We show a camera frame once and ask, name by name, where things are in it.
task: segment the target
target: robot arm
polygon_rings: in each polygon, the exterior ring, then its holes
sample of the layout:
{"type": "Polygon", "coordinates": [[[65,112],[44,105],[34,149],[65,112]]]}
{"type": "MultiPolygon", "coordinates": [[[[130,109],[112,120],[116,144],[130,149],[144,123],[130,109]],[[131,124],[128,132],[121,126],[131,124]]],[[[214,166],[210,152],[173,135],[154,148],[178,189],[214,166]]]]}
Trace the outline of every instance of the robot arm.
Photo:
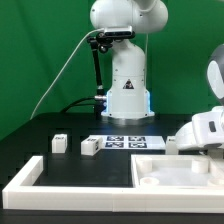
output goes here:
{"type": "Polygon", "coordinates": [[[152,33],[165,26],[168,12],[160,0],[97,0],[90,18],[96,29],[132,26],[136,33],[152,33]]]}
{"type": "Polygon", "coordinates": [[[224,45],[217,47],[211,55],[207,79],[222,106],[194,115],[192,122],[177,132],[175,141],[179,150],[224,148],[224,45]]]}
{"type": "MultiPolygon", "coordinates": [[[[160,0],[97,0],[90,13],[93,26],[123,35],[127,27],[134,33],[161,30],[168,19],[167,8],[160,0]]],[[[145,54],[128,38],[113,42],[113,85],[107,93],[104,120],[118,124],[140,124],[154,116],[150,94],[145,88],[145,54]]]]}

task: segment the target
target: warning label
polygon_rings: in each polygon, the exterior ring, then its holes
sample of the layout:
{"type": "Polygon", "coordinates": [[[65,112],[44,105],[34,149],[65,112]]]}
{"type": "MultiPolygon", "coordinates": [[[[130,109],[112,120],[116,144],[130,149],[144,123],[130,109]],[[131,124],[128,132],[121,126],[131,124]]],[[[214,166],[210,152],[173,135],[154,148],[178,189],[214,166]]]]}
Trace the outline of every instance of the warning label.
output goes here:
{"type": "Polygon", "coordinates": [[[130,79],[125,83],[123,89],[134,89],[134,86],[132,85],[132,82],[130,79]]]}

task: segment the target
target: small white cube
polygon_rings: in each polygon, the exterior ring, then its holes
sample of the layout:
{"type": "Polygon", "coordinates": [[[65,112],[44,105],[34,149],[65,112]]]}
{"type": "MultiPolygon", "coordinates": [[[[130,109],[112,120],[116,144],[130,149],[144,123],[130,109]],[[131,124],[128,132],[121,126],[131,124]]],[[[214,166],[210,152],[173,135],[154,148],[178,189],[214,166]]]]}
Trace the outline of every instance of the small white cube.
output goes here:
{"type": "Polygon", "coordinates": [[[89,137],[81,143],[81,155],[93,156],[102,148],[103,138],[89,137]]]}
{"type": "Polygon", "coordinates": [[[65,153],[67,148],[67,135],[55,135],[52,140],[52,153],[65,153]]]}

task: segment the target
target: black table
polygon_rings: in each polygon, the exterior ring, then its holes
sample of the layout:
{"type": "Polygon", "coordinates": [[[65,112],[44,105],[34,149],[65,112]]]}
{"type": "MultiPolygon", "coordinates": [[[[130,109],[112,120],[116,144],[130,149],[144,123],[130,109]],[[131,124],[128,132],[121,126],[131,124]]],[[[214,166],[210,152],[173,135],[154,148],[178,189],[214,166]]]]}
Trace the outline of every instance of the black table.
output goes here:
{"type": "MultiPolygon", "coordinates": [[[[96,120],[93,114],[47,113],[35,117],[0,142],[1,190],[33,155],[44,156],[44,172],[38,186],[132,187],[131,154],[163,150],[101,150],[93,157],[81,156],[81,141],[89,135],[173,136],[192,115],[157,115],[152,123],[122,127],[96,120]],[[55,134],[68,135],[65,154],[51,153],[55,134]]],[[[80,211],[3,210],[0,196],[0,224],[4,223],[223,223],[224,214],[113,213],[80,211]]]]}

